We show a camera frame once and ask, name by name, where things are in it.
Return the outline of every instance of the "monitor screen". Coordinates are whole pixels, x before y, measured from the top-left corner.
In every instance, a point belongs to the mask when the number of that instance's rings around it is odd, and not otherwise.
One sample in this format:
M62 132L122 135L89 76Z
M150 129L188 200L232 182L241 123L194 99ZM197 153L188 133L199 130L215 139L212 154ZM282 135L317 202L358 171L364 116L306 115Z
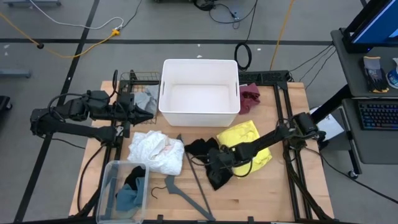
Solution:
M353 39L354 44L398 44L398 0L390 0Z

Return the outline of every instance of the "gray concrete floor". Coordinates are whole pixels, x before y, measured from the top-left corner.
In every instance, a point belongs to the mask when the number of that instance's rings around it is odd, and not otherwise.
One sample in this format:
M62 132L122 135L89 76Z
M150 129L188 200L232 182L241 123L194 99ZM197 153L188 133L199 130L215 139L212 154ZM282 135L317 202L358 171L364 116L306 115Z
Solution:
M62 1L62 7L47 6L45 11L62 22L85 24L94 0ZM225 0L239 16L245 15L254 0ZM136 0L101 0L93 26L109 18L125 19L133 13ZM276 40L289 0L259 1L251 39ZM360 0L300 0L296 1L287 24L284 40L331 40L330 31L347 26L361 10ZM0 4L0 11L32 37L44 39L79 39L83 29L53 24L37 10L29 7L8 8ZM223 9L214 11L219 19L230 19ZM161 4L143 1L137 17L117 39L245 39L250 20L241 23L238 30L230 25L215 24L206 12L194 8L187 1L164 0ZM89 39L102 39L109 35L118 22L101 30L91 30ZM0 20L0 39L22 38ZM73 55L77 44L47 44L63 54ZM268 70L274 45L251 45L253 62L251 71ZM314 56L325 46L282 45L274 69L292 69ZM69 92L83 93L95 90L103 80L110 80L114 69L119 71L161 71L168 58L233 59L234 45L230 44L104 44L83 56L76 68ZM245 60L244 52L240 54ZM61 92L70 59L62 59L38 50L32 44L0 44L1 68L27 68L30 79L3 78L0 95L12 98L14 108L2 120L0 131L0 223L12 222L32 172L42 140L31 135L29 116L34 108L44 108L49 100ZM294 72L300 77L312 63ZM307 85L319 63L303 82ZM345 78L336 55L325 65L317 79L307 90L310 106L319 106L345 85ZM58 135L84 146L85 138ZM342 171L351 169L348 153L337 149L348 148L344 139L336 139L338 147L328 147L325 157ZM52 141L45 164L28 207L25 221L67 217L81 166L83 151L61 142ZM398 198L397 166L370 166L362 164L364 174L358 179L375 189ZM329 167L324 168L331 202L336 218L358 223L393 223L398 219L397 205L378 197L352 183Z

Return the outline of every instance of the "clear plastic bin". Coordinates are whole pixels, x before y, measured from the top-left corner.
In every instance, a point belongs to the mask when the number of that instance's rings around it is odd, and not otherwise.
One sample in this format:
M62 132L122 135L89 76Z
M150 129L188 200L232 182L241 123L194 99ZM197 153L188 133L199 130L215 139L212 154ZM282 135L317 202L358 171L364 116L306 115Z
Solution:
M116 194L123 187L126 177L137 167L145 169L144 193L142 207L136 207L127 212L116 210ZM142 223L145 218L149 169L144 163L130 161L111 161L105 167L101 195L96 214L98 224L109 223Z

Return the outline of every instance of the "gray cloth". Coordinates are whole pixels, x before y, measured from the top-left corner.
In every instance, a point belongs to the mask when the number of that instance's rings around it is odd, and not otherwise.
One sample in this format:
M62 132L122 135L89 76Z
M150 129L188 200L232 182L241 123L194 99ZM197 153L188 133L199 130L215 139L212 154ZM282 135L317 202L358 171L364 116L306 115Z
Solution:
M144 194L145 177L136 179L137 190L133 190L129 184L124 184L116 198L116 211L128 212L136 207L142 206Z
M159 85L147 85L143 92L135 93L134 101L138 107L155 115L158 98Z

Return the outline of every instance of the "caster wheel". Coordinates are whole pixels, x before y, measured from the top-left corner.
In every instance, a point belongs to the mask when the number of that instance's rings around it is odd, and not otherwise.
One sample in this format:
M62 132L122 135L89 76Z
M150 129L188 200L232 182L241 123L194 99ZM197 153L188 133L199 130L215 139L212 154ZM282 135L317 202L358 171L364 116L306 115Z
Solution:
M347 173L348 177L350 177L351 179L355 180L358 178L358 174L356 174L353 170L349 171Z
M7 106L6 106L6 110L11 110L12 109L12 104L10 102L8 102Z

